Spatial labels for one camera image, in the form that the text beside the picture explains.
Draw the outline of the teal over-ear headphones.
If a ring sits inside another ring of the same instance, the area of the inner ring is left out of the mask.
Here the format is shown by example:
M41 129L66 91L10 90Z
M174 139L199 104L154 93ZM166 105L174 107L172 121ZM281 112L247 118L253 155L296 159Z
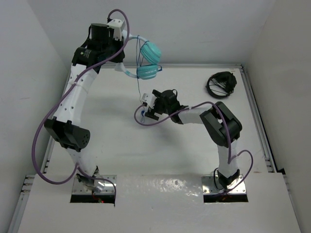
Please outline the teal over-ear headphones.
M156 46L156 44L150 42L144 37L141 37L141 58L143 58L142 65L140 68L141 71L141 80L149 80L152 78L155 78L158 72L162 71L162 66L160 63L161 58L161 51ZM137 41L137 35L129 35L129 40L136 40ZM130 72L123 63L117 63L115 68L115 71L122 72L125 75L137 79L136 71L135 73Z

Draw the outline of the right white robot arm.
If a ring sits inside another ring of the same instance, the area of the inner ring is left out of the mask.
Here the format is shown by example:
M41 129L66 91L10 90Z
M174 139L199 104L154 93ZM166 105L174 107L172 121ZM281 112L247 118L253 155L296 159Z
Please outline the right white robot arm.
M211 103L212 107L209 109L198 105L189 107L180 104L173 90L153 90L151 94L143 95L142 103L147 108L144 115L148 118L159 120L158 115L167 114L177 124L204 125L218 148L217 174L220 185L227 189L238 178L240 170L237 165L236 146L242 124L223 102Z

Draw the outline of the blue earphones with thin cable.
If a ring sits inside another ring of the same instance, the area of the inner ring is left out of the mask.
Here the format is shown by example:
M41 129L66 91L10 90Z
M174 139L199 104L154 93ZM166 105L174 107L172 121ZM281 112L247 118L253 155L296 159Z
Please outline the blue earphones with thin cable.
M142 102L142 94L140 91L140 84L139 80L141 78L141 65L142 65L143 58L141 58L141 39L140 35L137 36L137 42L136 42L136 76L137 76L137 84L138 84L138 93L139 93L139 101L141 105L143 104Z

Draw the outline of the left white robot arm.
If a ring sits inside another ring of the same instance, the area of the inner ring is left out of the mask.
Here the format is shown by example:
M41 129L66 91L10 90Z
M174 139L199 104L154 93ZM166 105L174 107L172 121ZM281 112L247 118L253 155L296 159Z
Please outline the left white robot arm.
M124 26L93 23L85 42L76 49L71 62L65 93L51 119L44 123L51 137L63 147L85 175L92 177L97 170L94 159L84 149L90 141L90 131L82 128L81 115L88 91L101 66L108 61L119 62L127 33Z

